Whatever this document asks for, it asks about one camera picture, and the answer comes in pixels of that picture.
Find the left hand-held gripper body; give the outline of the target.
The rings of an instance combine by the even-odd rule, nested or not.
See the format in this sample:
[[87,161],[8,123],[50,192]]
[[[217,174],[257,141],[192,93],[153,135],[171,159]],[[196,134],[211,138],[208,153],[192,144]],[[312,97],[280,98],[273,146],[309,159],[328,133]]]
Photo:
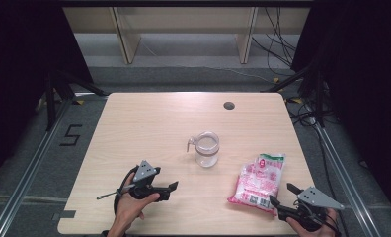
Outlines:
[[152,186],[152,182],[159,171],[159,168],[154,168],[146,160],[143,160],[130,171],[133,178],[128,183],[128,192],[136,199],[144,199],[158,193],[158,190]]

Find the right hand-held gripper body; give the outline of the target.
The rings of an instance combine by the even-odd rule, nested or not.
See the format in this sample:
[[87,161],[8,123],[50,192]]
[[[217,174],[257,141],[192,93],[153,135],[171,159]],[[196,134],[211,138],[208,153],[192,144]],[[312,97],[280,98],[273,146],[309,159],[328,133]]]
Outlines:
[[285,221],[287,217],[291,217],[307,231],[316,231],[323,225],[335,231],[339,230],[337,224],[333,227],[327,222],[327,209],[343,210],[345,207],[315,187],[302,190],[293,204],[295,208],[280,205],[278,212],[280,220]]

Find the pink and white plastic bag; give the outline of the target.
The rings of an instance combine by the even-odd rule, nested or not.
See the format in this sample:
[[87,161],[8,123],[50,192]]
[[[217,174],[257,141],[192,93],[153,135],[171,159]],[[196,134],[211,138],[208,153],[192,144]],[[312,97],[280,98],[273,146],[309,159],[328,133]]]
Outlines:
[[276,198],[278,195],[284,163],[284,154],[260,154],[253,162],[242,167],[235,192],[227,200],[276,216],[270,197]]

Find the clear glass jar with handle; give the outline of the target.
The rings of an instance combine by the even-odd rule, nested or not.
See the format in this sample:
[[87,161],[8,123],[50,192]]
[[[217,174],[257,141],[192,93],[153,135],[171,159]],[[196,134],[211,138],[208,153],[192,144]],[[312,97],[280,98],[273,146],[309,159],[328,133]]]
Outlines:
[[218,161],[220,149],[219,137],[211,131],[205,131],[197,136],[189,138],[187,151],[190,146],[195,147],[195,161],[203,168],[210,168]]

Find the person's right hand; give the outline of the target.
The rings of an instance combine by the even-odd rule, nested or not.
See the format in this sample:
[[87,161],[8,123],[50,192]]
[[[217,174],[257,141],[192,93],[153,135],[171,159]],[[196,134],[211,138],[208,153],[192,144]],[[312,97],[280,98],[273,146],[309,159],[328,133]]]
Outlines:
[[[338,214],[333,209],[327,209],[327,222],[331,226],[336,226],[337,217]],[[336,231],[327,225],[323,225],[320,229],[316,231],[309,232],[291,217],[287,217],[286,222],[298,234],[299,237],[339,237]]]

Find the person's left hand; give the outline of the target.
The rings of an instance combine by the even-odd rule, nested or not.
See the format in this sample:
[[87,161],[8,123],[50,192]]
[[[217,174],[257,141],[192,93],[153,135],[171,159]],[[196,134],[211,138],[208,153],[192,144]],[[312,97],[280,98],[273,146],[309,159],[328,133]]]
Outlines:
[[148,204],[155,202],[159,197],[160,195],[155,193],[143,199],[136,199],[130,193],[123,194],[117,205],[113,228],[125,232],[135,219],[144,218],[143,209]]

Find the black tape strip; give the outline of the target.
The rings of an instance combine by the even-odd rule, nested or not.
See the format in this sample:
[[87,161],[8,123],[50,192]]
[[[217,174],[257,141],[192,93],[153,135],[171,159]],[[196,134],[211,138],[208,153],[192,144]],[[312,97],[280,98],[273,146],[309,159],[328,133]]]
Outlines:
[[57,212],[52,216],[53,221],[58,221],[61,218],[74,218],[76,214],[75,210],[63,210],[61,212]]

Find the black metal stand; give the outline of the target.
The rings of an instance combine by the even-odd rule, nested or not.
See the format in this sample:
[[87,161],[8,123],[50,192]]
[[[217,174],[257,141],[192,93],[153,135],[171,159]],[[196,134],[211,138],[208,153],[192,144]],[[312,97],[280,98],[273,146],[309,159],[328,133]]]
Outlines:
[[57,92],[59,97],[65,100],[72,100],[74,92],[70,87],[71,84],[79,85],[80,87],[92,92],[98,96],[108,96],[109,93],[99,89],[90,82],[86,82],[68,72],[55,70],[50,72],[45,79],[45,97],[47,102],[47,129],[51,130],[56,123],[56,108],[54,92]]
[[306,67],[286,78],[283,82],[272,86],[266,93],[276,93],[298,79],[303,79],[298,93],[302,98],[315,96],[316,104],[312,115],[320,126],[324,126],[323,112],[323,78],[320,66],[316,62],[309,63]]

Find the black curtain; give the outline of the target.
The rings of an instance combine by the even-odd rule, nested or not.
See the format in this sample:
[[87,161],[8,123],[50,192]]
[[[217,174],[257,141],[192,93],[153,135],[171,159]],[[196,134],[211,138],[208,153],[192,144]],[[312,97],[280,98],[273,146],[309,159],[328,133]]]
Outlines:
[[337,116],[391,203],[391,0],[313,0],[292,69],[321,73]]
[[92,76],[63,8],[40,0],[0,0],[0,168],[13,153],[48,75]]

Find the beige wooden shelf unit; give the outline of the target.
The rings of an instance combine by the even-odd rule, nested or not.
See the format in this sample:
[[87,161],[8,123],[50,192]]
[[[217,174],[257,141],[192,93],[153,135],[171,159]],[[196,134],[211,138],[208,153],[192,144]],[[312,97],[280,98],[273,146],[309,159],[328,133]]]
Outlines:
[[63,12],[75,33],[117,35],[127,64],[143,34],[231,34],[246,64],[254,34],[281,29],[299,35],[309,14],[294,7],[65,7]]

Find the aluminium floor rail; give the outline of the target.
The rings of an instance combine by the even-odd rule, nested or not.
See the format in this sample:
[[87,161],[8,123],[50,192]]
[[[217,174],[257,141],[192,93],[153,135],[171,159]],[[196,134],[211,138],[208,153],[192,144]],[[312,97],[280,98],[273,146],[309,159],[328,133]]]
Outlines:
[[319,137],[323,140],[323,145],[328,152],[329,160],[334,168],[334,172],[343,188],[350,206],[352,207],[352,211],[364,232],[364,235],[366,237],[381,237],[371,213],[358,193],[357,188],[353,184],[352,178],[336,151],[327,131],[322,128],[320,124],[316,125],[316,129]]
[[71,103],[71,100],[64,100],[61,102],[59,110],[56,113],[55,122],[49,129],[45,131],[44,136],[40,141],[39,147],[37,148],[23,176],[21,177],[15,190],[7,199],[4,208],[0,213],[0,237],[5,237],[7,231],[9,230],[13,219],[15,218],[21,203],[23,202],[24,196],[29,190],[44,159],[44,156],[46,155],[50,144],[58,131],[59,125],[62,122]]

